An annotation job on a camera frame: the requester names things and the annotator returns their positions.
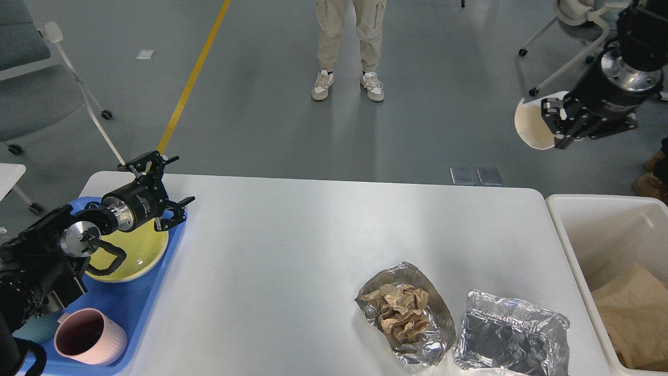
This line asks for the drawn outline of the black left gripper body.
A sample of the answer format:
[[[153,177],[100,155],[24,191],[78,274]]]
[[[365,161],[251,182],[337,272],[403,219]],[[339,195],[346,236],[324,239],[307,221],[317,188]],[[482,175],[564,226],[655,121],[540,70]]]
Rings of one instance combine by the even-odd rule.
[[[134,230],[162,216],[162,204],[168,199],[161,185],[147,187],[131,182],[103,196],[102,205],[114,214],[119,230]]]

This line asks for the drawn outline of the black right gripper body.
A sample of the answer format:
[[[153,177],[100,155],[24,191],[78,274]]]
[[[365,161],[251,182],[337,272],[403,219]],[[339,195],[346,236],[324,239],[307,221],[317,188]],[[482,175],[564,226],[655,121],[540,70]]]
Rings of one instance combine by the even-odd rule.
[[[637,126],[635,111],[661,90],[663,79],[663,69],[637,70],[625,62],[620,48],[607,48],[564,97],[575,100],[573,118],[601,118],[589,138],[606,137]]]

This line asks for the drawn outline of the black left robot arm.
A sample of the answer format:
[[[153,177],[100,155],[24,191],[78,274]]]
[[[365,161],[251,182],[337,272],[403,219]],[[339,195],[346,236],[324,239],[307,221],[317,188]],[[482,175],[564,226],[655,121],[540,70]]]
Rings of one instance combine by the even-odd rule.
[[[35,362],[27,374],[42,374],[44,348],[14,332],[31,316],[65,309],[84,295],[86,272],[108,275],[126,260],[126,252],[103,236],[149,221],[155,231],[168,231],[186,221],[185,208],[194,197],[173,202],[162,181],[164,168],[177,160],[155,150],[119,164],[119,171],[135,175],[133,181],[81,211],[69,204],[55,208],[2,244],[2,375],[18,374],[29,353]]]

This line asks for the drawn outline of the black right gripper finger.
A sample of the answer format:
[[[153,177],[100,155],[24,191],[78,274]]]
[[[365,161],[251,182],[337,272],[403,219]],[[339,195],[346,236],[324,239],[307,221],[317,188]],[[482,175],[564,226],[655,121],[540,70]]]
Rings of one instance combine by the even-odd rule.
[[[566,149],[575,140],[590,137],[601,125],[600,117],[569,117],[568,119],[558,119],[554,122],[556,131],[554,133],[554,147]]]
[[[541,99],[541,117],[548,128],[572,128],[575,100],[571,97]]]

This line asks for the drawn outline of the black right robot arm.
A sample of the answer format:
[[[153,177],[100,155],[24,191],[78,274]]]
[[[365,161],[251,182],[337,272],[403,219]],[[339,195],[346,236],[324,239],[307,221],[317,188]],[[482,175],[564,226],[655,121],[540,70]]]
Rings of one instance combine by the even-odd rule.
[[[554,147],[598,139],[637,127],[636,110],[663,88],[666,1],[632,1],[616,21],[617,35],[563,99],[541,101]]]

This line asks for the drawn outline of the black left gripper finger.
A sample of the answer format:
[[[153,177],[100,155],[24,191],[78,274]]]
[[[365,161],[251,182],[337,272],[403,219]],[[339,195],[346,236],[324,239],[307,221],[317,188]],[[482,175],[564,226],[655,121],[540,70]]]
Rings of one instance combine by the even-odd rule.
[[[186,221],[186,205],[193,202],[196,198],[189,196],[180,202],[173,202],[169,199],[158,199],[157,215],[153,222],[153,228],[157,232],[169,231],[176,228],[179,224]]]
[[[129,160],[126,164],[118,164],[118,171],[132,173],[138,185],[157,186],[162,183],[165,166],[179,159],[179,156],[167,159],[159,151],[150,151]]]

